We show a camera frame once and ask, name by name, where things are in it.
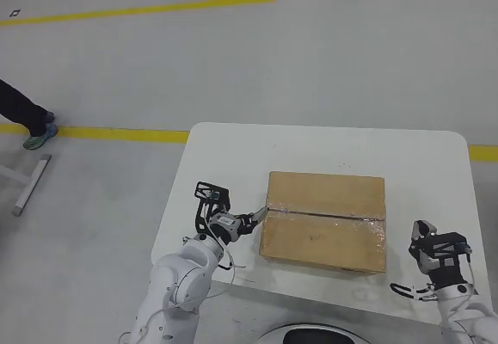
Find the yellow floor line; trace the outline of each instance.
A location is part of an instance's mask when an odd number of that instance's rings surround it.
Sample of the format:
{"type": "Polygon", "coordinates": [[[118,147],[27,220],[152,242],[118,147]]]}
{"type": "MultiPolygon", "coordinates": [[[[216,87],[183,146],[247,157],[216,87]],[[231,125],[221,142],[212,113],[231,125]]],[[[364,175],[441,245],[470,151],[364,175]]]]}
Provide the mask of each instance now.
{"type": "Polygon", "coordinates": [[[498,145],[469,145],[470,160],[498,163],[498,145]]]}
{"type": "MultiPolygon", "coordinates": [[[[0,133],[27,135],[27,130],[17,124],[0,123],[0,133]]],[[[185,144],[189,132],[170,130],[95,128],[87,126],[60,126],[58,136],[62,138],[108,139],[118,141],[160,142],[185,144]]]]}
{"type": "Polygon", "coordinates": [[[70,15],[48,15],[25,19],[8,19],[0,21],[0,27],[41,24],[48,22],[79,21],[82,19],[103,18],[120,15],[146,15],[150,13],[171,12],[191,9],[209,9],[212,7],[237,6],[258,3],[274,3],[275,0],[206,0],[196,3],[168,3],[162,5],[133,9],[104,9],[93,12],[74,13],[70,15]]]}
{"type": "MultiPolygon", "coordinates": [[[[0,123],[0,133],[23,134],[28,132],[17,124],[0,123]]],[[[87,126],[60,126],[58,136],[62,138],[88,138],[117,141],[158,142],[185,144],[189,132],[170,130],[96,128],[87,126]]],[[[498,163],[498,145],[469,145],[469,156],[473,162],[498,163]]]]}

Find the tabletop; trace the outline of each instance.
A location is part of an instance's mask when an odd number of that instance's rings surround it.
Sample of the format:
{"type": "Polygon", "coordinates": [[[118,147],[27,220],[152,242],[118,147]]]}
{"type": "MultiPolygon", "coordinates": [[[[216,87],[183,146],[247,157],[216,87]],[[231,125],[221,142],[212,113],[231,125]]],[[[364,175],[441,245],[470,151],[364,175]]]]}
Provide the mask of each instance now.
{"type": "MultiPolygon", "coordinates": [[[[236,264],[246,266],[237,269],[236,285],[437,324],[436,303],[409,300],[389,288],[392,282],[417,288],[429,282],[408,252],[413,222],[426,219],[439,233],[457,231],[467,238],[476,288],[491,304],[468,148],[455,132],[199,123],[181,158],[151,252],[153,263],[195,234],[198,181],[228,188],[230,212],[248,213],[266,205],[270,171],[383,177],[386,273],[266,261],[259,256],[259,226],[229,245],[236,264]]],[[[461,270],[469,280],[464,260],[461,270]]],[[[212,278],[229,282],[231,271],[218,269],[212,278]]]]}

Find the black pants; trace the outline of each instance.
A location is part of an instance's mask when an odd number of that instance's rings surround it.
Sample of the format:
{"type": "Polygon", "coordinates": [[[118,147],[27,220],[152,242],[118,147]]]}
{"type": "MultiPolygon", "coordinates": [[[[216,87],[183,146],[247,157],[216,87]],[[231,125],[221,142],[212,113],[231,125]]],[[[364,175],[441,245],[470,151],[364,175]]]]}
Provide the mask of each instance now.
{"type": "Polygon", "coordinates": [[[31,136],[42,136],[46,132],[44,118],[47,111],[33,104],[17,89],[0,80],[0,114],[25,126],[31,136]]]}

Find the cardboard box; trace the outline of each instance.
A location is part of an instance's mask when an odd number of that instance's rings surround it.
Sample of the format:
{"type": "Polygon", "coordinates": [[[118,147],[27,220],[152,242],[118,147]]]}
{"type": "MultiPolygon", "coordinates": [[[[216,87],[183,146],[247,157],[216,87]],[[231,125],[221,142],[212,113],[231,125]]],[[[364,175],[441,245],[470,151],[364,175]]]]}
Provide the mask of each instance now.
{"type": "Polygon", "coordinates": [[[260,254],[326,269],[383,273],[384,179],[271,172],[260,254]]]}

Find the shoe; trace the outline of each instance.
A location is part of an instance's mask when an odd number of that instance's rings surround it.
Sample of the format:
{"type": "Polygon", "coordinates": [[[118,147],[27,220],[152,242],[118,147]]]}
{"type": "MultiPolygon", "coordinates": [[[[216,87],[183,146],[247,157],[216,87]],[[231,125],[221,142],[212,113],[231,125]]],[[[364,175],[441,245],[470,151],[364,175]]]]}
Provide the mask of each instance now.
{"type": "Polygon", "coordinates": [[[48,111],[46,113],[46,116],[44,116],[44,123],[53,123],[53,121],[56,119],[56,116],[53,112],[48,111]]]}
{"type": "Polygon", "coordinates": [[[27,141],[23,143],[23,148],[26,150],[34,151],[42,147],[42,145],[50,138],[58,134],[58,126],[49,123],[46,124],[46,132],[42,136],[30,136],[27,141]]]}

